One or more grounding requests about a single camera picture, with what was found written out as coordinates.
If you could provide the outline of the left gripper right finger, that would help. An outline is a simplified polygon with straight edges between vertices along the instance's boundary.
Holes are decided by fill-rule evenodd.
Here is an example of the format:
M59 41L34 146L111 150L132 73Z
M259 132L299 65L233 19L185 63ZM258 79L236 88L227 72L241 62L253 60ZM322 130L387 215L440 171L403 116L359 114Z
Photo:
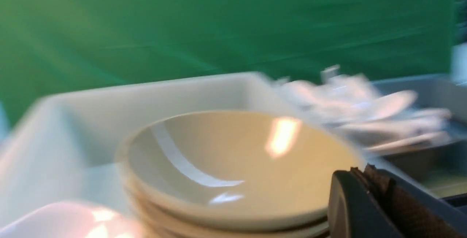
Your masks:
M370 193L383 212L406 238L465 238L466 222L460 212L430 195L415 195L367 164L365 177Z

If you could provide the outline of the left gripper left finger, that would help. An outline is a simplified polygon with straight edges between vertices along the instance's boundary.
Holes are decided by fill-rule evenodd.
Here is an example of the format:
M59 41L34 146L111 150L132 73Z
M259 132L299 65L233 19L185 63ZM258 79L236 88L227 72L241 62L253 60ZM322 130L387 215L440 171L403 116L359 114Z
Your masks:
M332 238L403 238L365 186L362 172L335 171L328 202Z

